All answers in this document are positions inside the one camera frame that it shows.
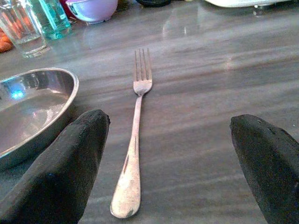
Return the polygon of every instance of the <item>fork handle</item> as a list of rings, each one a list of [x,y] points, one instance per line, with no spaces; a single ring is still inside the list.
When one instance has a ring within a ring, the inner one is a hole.
[[[136,100],[132,135],[126,160],[110,204],[110,212],[117,218],[134,215],[140,206],[139,123],[142,96]]]

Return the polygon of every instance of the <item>marble table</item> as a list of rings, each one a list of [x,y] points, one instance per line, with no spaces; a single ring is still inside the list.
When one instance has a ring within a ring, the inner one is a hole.
[[[299,13],[286,3],[265,12],[203,0],[162,8],[123,3],[111,20],[73,25],[51,50],[24,59],[0,54],[0,78],[44,67],[77,74],[76,114],[111,118],[97,180],[80,224],[265,224],[232,145],[230,118],[253,114],[299,140]],[[142,105],[142,203],[114,218],[109,205],[127,151],[136,96],[134,50],[149,48],[154,86]],[[0,173],[0,199],[32,160]]]

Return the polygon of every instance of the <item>bowl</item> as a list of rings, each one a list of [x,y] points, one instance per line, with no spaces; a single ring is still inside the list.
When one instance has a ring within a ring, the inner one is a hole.
[[[57,68],[0,81],[0,170],[42,152],[71,119],[78,78]]]
[[[95,24],[111,18],[118,0],[67,0],[65,3],[79,20]]]

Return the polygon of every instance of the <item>clear glass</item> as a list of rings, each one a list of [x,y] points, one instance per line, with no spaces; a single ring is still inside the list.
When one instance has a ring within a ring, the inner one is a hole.
[[[47,47],[35,16],[19,0],[0,0],[0,27],[24,57],[41,55]]]
[[[71,32],[70,22],[59,0],[27,0],[48,39],[60,39]]]

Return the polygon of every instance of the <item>purple bowl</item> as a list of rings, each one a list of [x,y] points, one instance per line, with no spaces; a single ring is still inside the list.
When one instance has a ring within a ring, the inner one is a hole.
[[[118,0],[67,0],[65,3],[79,20],[95,24],[111,18]]]

